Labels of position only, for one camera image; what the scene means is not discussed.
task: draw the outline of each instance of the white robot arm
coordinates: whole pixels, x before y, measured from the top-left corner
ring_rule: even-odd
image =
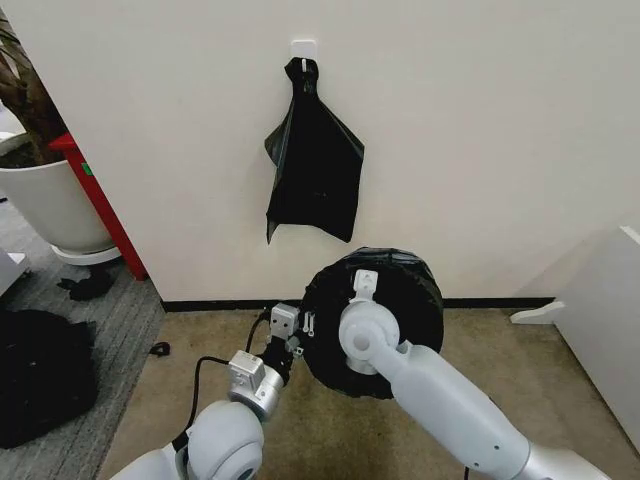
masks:
[[[376,281],[376,272],[359,270],[356,296],[342,313],[339,337],[347,365],[387,379],[400,407],[462,464],[496,480],[609,479],[572,451],[530,442],[487,395],[432,349],[408,341],[399,345],[394,315],[373,300]],[[262,358],[238,351],[229,362],[232,401],[204,409],[185,435],[140,457],[114,480],[254,476],[262,462],[260,422],[276,407],[297,346],[292,342],[297,340],[297,310],[279,304],[273,315],[287,322],[272,322],[271,342]]]
[[[400,407],[462,464],[496,480],[606,480],[570,450],[527,440],[478,387],[438,353],[405,341],[393,314],[373,301],[377,273],[359,270],[355,298],[342,313],[347,364],[380,373]]]

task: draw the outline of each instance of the white plant pot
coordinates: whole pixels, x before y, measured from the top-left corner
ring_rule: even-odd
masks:
[[[64,262],[91,265],[120,255],[66,160],[0,168],[0,190]]]

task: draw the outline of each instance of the potted plant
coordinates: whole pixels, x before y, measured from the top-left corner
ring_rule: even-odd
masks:
[[[26,132],[0,142],[0,190],[65,262],[118,256],[71,167],[48,148],[67,128],[1,9],[0,41],[0,100]]]

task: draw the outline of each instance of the beige carpet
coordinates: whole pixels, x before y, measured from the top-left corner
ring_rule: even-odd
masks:
[[[256,312],[170,314],[158,337],[171,356],[147,361],[100,478],[167,444],[187,420],[201,355],[231,358]],[[263,324],[254,341],[261,351]],[[500,310],[448,310],[443,355],[530,439],[569,447],[613,479],[640,478],[640,459],[554,327],[514,326]],[[227,372],[202,369],[200,408],[224,399]],[[265,426],[259,479],[462,479],[463,467],[391,400],[351,399],[303,361]],[[471,474],[471,478],[481,478]]]

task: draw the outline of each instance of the black bag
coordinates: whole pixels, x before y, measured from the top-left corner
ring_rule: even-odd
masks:
[[[0,447],[39,437],[97,396],[87,323],[37,310],[0,312]]]
[[[442,294],[427,264],[411,252],[363,247],[325,267],[307,286],[301,313],[315,315],[315,335],[301,336],[304,359],[316,379],[352,397],[393,398],[382,375],[362,375],[346,364],[338,331],[342,312],[353,298],[359,269],[378,272],[373,299],[398,321],[400,342],[440,351],[444,337]]]
[[[349,242],[353,234],[364,145],[318,97],[318,65],[294,58],[289,111],[265,140],[276,165],[267,210],[267,242],[280,223],[313,225]]]

